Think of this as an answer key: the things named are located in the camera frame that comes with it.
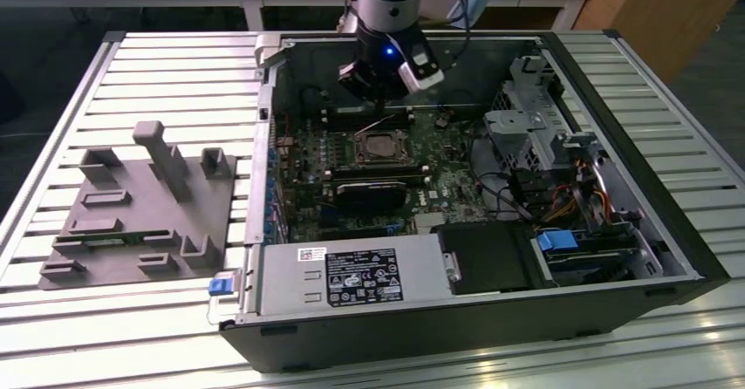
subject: blue latch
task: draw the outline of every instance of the blue latch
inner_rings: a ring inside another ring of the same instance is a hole
[[[210,296],[233,294],[233,278],[214,278],[210,282]]]
[[[571,230],[548,230],[539,236],[539,246],[543,251],[561,251],[577,249],[577,239]]]

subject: wooden cabinet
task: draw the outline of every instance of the wooden cabinet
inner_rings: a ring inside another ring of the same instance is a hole
[[[738,0],[588,0],[575,28],[619,30],[665,81],[684,70]]]

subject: gray plastic block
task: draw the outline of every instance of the gray plastic block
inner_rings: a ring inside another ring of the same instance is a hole
[[[214,276],[224,267],[237,158],[222,149],[184,158],[162,144],[159,123],[138,127],[138,140],[163,159],[159,176],[151,160],[119,161],[106,149],[87,153],[89,162],[101,162],[89,165],[103,165],[114,182],[89,179],[81,187],[42,270],[45,290]],[[186,201],[174,198],[173,174]]]
[[[87,253],[91,247],[83,241],[70,241],[57,243],[55,249],[63,256],[71,257],[75,254]]]
[[[146,236],[145,243],[151,248],[158,247],[175,247],[180,248],[182,244],[182,237],[175,230],[169,231],[166,235]]]
[[[49,280],[75,279],[81,278],[86,273],[86,266],[83,266],[83,264],[81,264],[78,261],[69,259],[61,259],[53,262],[47,261],[42,266],[41,273],[42,277]]]
[[[138,268],[146,274],[169,273],[178,270],[177,260],[169,252],[143,254],[138,259],[141,260]]]
[[[180,254],[186,260],[186,263],[193,269],[204,269],[214,267],[218,263],[221,252],[214,246],[210,236],[206,235],[202,240],[202,245],[200,248],[192,242],[192,239],[186,238],[182,242],[182,248]]]
[[[98,234],[102,232],[119,232],[123,228],[119,219],[93,219],[90,221],[75,221],[69,228],[71,234]]]
[[[81,171],[86,178],[95,184],[111,187],[117,180],[114,179],[110,168],[121,167],[122,161],[111,148],[97,148],[86,150],[83,161],[81,162]]]
[[[159,178],[166,181],[174,198],[177,201],[188,201],[192,199],[192,190],[185,178],[188,167],[178,148],[169,149],[163,141],[165,130],[159,121],[141,121],[135,125],[133,138],[135,143],[149,150]]]
[[[232,164],[220,147],[209,147],[202,151],[200,165],[209,179],[233,178]]]
[[[130,204],[130,201],[133,201],[133,197],[130,196],[130,193],[127,193],[127,190],[109,190],[86,194],[81,200],[81,204],[83,204],[87,208],[94,208],[97,206],[102,207],[113,206],[115,204]]]

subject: floor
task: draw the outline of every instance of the floor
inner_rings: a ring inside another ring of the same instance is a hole
[[[234,9],[98,9],[81,23],[71,10],[0,9],[0,72],[26,103],[22,115],[0,124],[0,217],[23,184],[46,136],[58,123],[87,64],[107,31],[242,30]],[[286,25],[293,15],[272,10],[269,28]],[[325,12],[316,16],[333,27]],[[745,166],[745,1],[740,1],[722,29],[696,56],[679,80],[676,95],[700,119],[735,160]],[[0,101],[0,116],[7,108]]]

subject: cpu socket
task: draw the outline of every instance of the cpu socket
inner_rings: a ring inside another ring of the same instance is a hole
[[[406,134],[393,132],[360,133],[354,136],[356,161],[361,166],[409,165]]]

